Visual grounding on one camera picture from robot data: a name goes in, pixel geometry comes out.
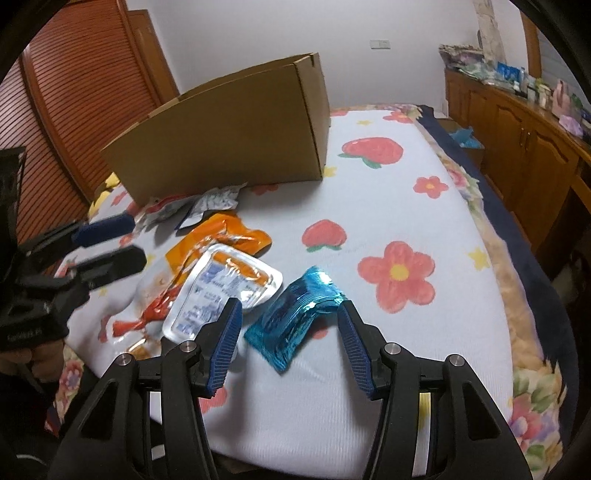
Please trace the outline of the left hand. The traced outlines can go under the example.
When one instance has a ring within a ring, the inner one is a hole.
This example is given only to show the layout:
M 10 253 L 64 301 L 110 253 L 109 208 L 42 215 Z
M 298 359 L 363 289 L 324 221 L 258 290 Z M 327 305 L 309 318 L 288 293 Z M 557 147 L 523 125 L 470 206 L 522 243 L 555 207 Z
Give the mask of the left hand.
M 40 382 L 57 381 L 64 366 L 64 340 L 60 339 L 16 351 L 1 353 L 1 373 L 15 375 L 21 367 L 28 367 Z

